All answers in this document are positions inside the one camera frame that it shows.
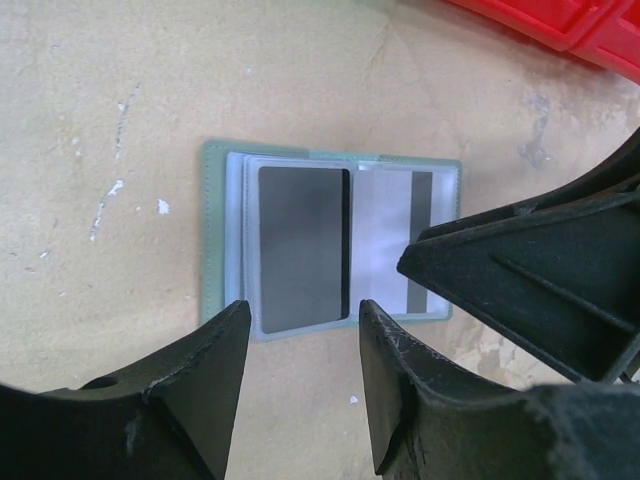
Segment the white paint speck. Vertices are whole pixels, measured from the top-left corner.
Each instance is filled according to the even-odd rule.
[[[158,213],[160,215],[167,215],[170,210],[171,210],[171,207],[169,206],[169,204],[167,202],[165,202],[164,200],[162,200],[161,198],[159,198],[158,199]]]
[[[125,103],[118,103],[118,110],[120,110],[120,120],[118,121],[118,128],[116,129],[116,160],[120,158],[120,154],[122,153],[122,141],[124,137],[124,131],[127,127],[127,122],[129,121],[129,109],[138,96],[140,86],[141,83],[138,82],[135,87],[133,87],[133,91],[131,92],[131,95],[129,95],[127,101]]]
[[[122,180],[116,180],[116,183],[113,184],[111,190],[107,192],[107,197],[115,197],[118,194],[118,190],[124,187],[124,182]]]
[[[96,232],[98,231],[98,227],[100,226],[100,222],[102,221],[102,211],[106,206],[108,197],[115,197],[118,194],[118,190],[124,187],[124,182],[122,180],[116,180],[116,183],[113,184],[111,190],[109,190],[102,200],[100,200],[100,204],[98,205],[98,211],[96,212],[96,217],[93,219],[93,225],[91,225],[91,230],[89,232],[89,240],[95,242],[96,240]]]

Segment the clear plastic pocket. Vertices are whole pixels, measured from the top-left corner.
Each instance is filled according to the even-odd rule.
[[[450,315],[396,264],[457,217],[457,165],[337,157],[227,156],[225,302],[251,303],[257,339],[354,324],[366,298],[399,321]]]

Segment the beige floor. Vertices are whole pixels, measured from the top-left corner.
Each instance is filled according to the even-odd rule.
[[[638,86],[428,0],[3,0],[0,37],[0,380],[36,391],[195,327],[206,138],[458,158],[468,215],[640,124]],[[462,312],[412,331],[518,388],[559,378]],[[250,346],[229,479],[373,477],[356,333]]]

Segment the red object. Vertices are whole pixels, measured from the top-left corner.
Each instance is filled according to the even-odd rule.
[[[640,0],[450,0],[640,83]]]

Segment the scratch on floor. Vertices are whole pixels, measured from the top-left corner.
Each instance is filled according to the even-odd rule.
[[[107,205],[107,199],[109,197],[115,197],[118,194],[118,190],[122,187],[124,187],[124,182],[122,180],[116,180],[116,183],[113,184],[111,190],[109,190],[100,200],[96,217],[93,219],[93,225],[91,225],[91,231],[89,232],[90,241],[94,242],[96,240],[96,233],[98,232],[98,227],[100,227],[100,222],[102,222],[102,211]]]
[[[387,42],[389,40],[389,34],[391,33],[391,27],[393,26],[393,19],[396,15],[396,10],[398,9],[398,2],[396,0],[391,7],[391,11],[389,12],[389,18],[387,19],[387,23],[385,23],[384,27],[378,32],[376,38],[380,37],[380,43],[378,44],[378,48],[371,56],[369,60],[369,65],[367,66],[366,78],[368,79],[371,76],[371,73],[376,66],[376,64],[382,64],[384,61],[384,53],[387,47]]]
[[[533,124],[533,138],[518,147],[518,154],[528,161],[533,168],[540,170],[546,162],[551,160],[551,156],[542,148],[542,136],[547,128],[547,123],[549,123],[551,104],[545,95],[540,95],[539,93],[527,99],[525,103],[540,115]]]
[[[118,108],[120,109],[120,120],[118,121],[118,129],[116,130],[116,160],[120,158],[120,154],[122,153],[122,137],[124,136],[124,130],[127,127],[127,122],[129,120],[129,109],[138,96],[140,86],[140,82],[136,83],[136,86],[133,87],[133,91],[131,92],[131,95],[129,95],[129,98],[127,98],[127,101],[125,103],[118,103]]]

